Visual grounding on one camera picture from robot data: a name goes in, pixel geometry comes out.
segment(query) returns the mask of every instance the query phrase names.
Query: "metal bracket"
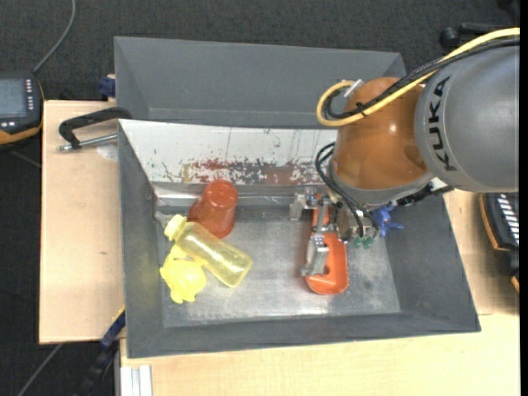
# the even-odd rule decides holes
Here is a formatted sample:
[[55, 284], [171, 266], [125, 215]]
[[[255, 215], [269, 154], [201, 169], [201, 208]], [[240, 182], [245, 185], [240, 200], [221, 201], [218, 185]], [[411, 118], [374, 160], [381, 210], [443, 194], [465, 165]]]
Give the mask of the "metal bracket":
[[290, 204], [290, 220], [300, 219], [303, 210], [315, 210], [317, 208], [317, 190], [314, 187], [307, 187], [304, 194], [295, 194], [295, 200]]

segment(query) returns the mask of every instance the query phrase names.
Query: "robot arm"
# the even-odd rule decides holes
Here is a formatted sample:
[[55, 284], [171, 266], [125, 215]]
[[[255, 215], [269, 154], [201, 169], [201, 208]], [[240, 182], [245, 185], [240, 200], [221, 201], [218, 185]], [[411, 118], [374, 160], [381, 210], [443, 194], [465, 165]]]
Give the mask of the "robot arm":
[[319, 121], [339, 126], [330, 180], [372, 208], [433, 177], [465, 191], [517, 191], [519, 33], [488, 34], [406, 78], [370, 81], [343, 113], [331, 110], [342, 85], [330, 88], [318, 105]]

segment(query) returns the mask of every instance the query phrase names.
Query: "electronic device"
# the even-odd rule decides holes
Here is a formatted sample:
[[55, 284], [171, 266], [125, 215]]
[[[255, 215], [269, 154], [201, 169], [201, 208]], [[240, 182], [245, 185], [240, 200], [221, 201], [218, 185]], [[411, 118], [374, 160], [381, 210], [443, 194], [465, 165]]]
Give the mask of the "electronic device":
[[42, 99], [35, 75], [0, 72], [0, 146], [37, 134], [41, 118]]

